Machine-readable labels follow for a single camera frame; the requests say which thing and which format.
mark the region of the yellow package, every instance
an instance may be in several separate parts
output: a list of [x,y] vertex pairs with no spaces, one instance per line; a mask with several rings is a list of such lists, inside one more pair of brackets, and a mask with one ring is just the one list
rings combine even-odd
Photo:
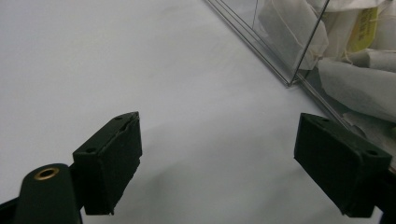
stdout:
[[347,43],[347,52],[357,52],[367,49],[375,38],[376,24],[378,21],[378,7],[366,8],[361,11],[356,19],[352,34]]

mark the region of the tabletop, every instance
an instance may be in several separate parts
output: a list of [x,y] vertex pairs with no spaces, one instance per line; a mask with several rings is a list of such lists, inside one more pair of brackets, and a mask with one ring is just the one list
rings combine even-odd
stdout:
[[141,164],[115,216],[84,223],[379,220],[343,217],[293,159],[300,113],[323,112],[205,0],[3,0],[0,59],[0,203],[139,111]]

